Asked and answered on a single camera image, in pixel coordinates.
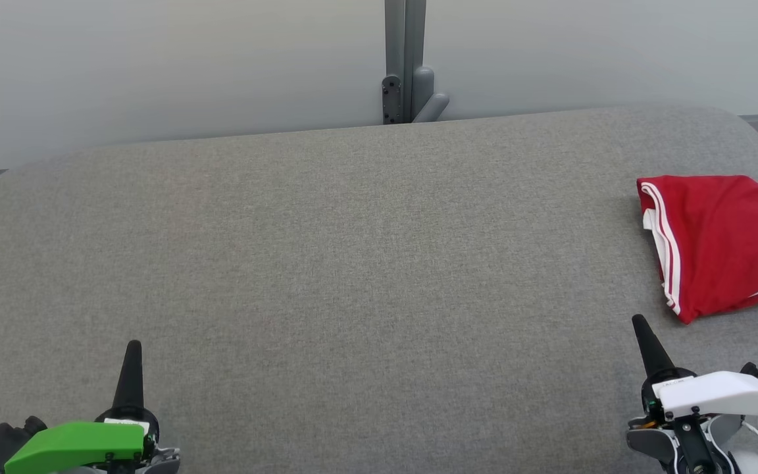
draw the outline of folded garment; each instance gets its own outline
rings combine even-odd
[[[746,176],[637,180],[665,297],[681,321],[758,303],[758,183]]]

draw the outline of gray cushion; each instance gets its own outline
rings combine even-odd
[[[92,419],[124,345],[184,472],[659,472],[630,317],[758,363],[758,307],[680,324],[635,179],[758,135],[648,105],[106,147],[0,178],[0,422]],[[740,434],[737,445],[758,448]]]

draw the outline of white wall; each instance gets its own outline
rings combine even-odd
[[[383,18],[381,1],[0,0],[0,169],[382,123]]]
[[[442,118],[758,114],[758,2],[432,0]],[[0,0],[0,169],[103,144],[381,122],[382,0]]]
[[[436,0],[442,119],[657,100],[758,114],[758,1]]]

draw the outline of metal bracket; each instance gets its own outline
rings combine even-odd
[[[382,79],[382,123],[403,122],[403,84],[397,76],[390,75]]]
[[[426,0],[385,0],[383,123],[434,121],[449,104],[448,95],[434,93],[434,71],[423,66],[425,18]]]

